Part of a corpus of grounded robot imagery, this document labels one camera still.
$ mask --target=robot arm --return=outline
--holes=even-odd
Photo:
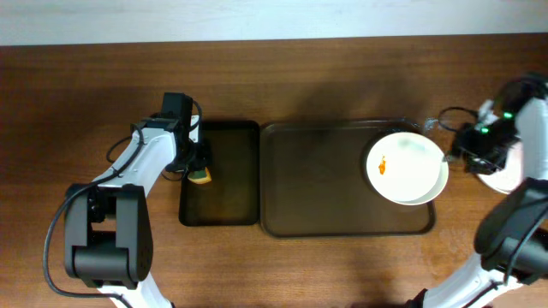
[[[470,259],[440,286],[422,294],[422,307],[484,307],[548,273],[548,233],[538,229],[548,213],[548,85],[540,81],[537,86],[538,91],[525,96],[504,95],[504,118],[457,132],[453,153],[467,146],[461,151],[467,153],[467,170],[484,171],[492,165],[483,157],[505,158],[501,149],[508,149],[518,133],[526,179],[480,224]],[[485,144],[493,151],[485,151]]]
[[[93,181],[98,184],[74,184],[67,191],[74,201],[65,216],[65,270],[118,307],[172,306],[150,274],[153,245],[146,196],[162,170],[185,176],[209,163],[201,156],[209,151],[200,142],[201,115],[192,115],[193,104],[182,93],[165,93],[161,112],[136,125],[125,151]],[[116,219],[116,230],[94,230],[93,223],[105,218]],[[47,271],[45,275],[61,295],[99,297],[59,290]]]

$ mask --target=black tray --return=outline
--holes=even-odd
[[[390,202],[372,188],[366,156],[387,134],[419,132],[405,119],[280,123],[260,136],[261,224],[276,237],[409,235],[432,229],[433,202]]]
[[[259,220],[259,125],[254,121],[206,121],[212,181],[183,181],[179,221],[189,227],[253,225]]]

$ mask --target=white wall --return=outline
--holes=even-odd
[[[548,0],[0,0],[0,44],[548,32]]]

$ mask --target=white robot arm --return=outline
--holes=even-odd
[[[493,154],[482,152],[483,146],[504,148],[515,141],[508,138],[510,134],[519,134],[524,149],[524,182],[479,227],[476,252],[468,261],[440,286],[423,293],[422,303],[421,299],[415,299],[408,306],[481,308],[497,296],[546,274],[548,240],[543,230],[536,229],[548,212],[548,85],[544,80],[525,81],[507,86],[513,87],[513,90],[506,89],[511,93],[502,93],[502,99],[507,101],[498,103],[509,110],[502,119],[476,124],[473,130],[462,128],[453,145],[454,152],[459,151],[455,147],[465,146],[466,152],[482,154],[465,157],[468,163],[480,165],[472,170],[488,169],[490,164],[481,160]]]

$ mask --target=sponge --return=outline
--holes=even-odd
[[[206,184],[211,182],[211,175],[207,168],[203,168],[202,170],[193,171],[188,174],[188,180],[195,184]]]

